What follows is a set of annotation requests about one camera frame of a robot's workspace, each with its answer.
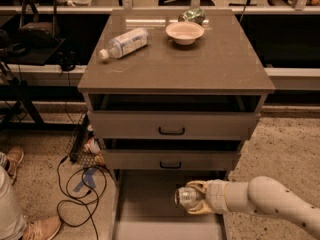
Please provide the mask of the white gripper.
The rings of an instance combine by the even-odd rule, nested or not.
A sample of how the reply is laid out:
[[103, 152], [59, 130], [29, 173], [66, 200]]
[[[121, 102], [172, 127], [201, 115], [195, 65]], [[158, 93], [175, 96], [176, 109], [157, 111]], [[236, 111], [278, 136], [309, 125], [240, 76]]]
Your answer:
[[210, 180], [208, 182], [195, 180], [188, 182], [186, 184], [187, 187], [206, 194], [206, 201], [191, 202], [187, 205], [187, 212], [192, 215], [224, 214], [229, 212], [225, 194], [227, 185], [228, 183], [222, 180]]

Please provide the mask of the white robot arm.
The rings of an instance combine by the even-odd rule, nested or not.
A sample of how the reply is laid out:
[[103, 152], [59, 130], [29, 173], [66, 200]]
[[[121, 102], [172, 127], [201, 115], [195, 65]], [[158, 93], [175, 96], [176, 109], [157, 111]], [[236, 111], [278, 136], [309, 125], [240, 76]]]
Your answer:
[[176, 202], [193, 215], [240, 212], [282, 218], [320, 239], [320, 209], [270, 177], [249, 182], [191, 181], [177, 191]]

